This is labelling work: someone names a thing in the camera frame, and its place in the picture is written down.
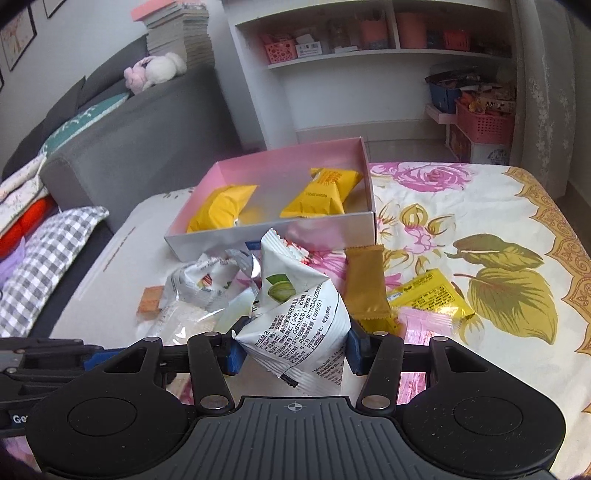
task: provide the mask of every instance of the blue basket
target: blue basket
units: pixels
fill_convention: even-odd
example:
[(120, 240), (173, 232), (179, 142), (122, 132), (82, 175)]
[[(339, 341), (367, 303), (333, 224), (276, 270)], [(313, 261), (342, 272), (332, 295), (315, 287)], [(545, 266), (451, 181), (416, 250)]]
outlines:
[(456, 98), (462, 96), (459, 88), (445, 88), (429, 83), (431, 90), (431, 101), (443, 113), (456, 113)]

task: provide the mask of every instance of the stack of books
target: stack of books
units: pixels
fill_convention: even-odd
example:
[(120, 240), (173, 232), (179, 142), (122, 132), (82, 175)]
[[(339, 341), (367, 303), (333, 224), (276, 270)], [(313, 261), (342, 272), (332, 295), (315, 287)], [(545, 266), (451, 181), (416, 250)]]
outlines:
[(148, 28), (150, 55), (173, 51), (187, 62), (189, 69), (200, 63), (214, 63), (207, 34), (209, 13), (197, 0), (151, 0), (132, 11), (132, 17)]

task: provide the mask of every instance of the picture frame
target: picture frame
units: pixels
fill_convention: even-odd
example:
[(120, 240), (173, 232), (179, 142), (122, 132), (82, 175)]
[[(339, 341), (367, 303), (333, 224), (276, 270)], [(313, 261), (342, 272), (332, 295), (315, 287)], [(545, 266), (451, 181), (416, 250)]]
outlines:
[(12, 71), (25, 50), (37, 36), (33, 12), (29, 5), (0, 30), (0, 43), (8, 70)]
[(47, 18), (51, 16), (60, 8), (66, 0), (43, 0), (43, 7), (45, 7), (45, 14)]

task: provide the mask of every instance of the lace curtain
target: lace curtain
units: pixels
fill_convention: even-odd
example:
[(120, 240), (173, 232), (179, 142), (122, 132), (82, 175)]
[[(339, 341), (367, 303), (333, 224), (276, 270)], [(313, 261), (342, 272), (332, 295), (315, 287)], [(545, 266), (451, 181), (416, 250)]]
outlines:
[(556, 0), (511, 0), (517, 60), (517, 111), (511, 164), (552, 198), (564, 195), (574, 140), (574, 64), (570, 20)]

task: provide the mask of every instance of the table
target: table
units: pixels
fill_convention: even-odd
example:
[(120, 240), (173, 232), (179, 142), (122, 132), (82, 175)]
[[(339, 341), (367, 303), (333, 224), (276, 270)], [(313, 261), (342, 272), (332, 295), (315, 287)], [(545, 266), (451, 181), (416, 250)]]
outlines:
[[(544, 189), (515, 167), (440, 163), (372, 165), (378, 241), (387, 285), (439, 268), (479, 314), (455, 337), (549, 396), (567, 436), (559, 478), (591, 462), (591, 260)], [(136, 310), (144, 288), (164, 284), (180, 263), (164, 233), (190, 191), (152, 197), (131, 213), (57, 322), (55, 338), (106, 348), (142, 338)], [(353, 403), (363, 378), (348, 367)], [(228, 381), (232, 394), (295, 396), (251, 359)]]

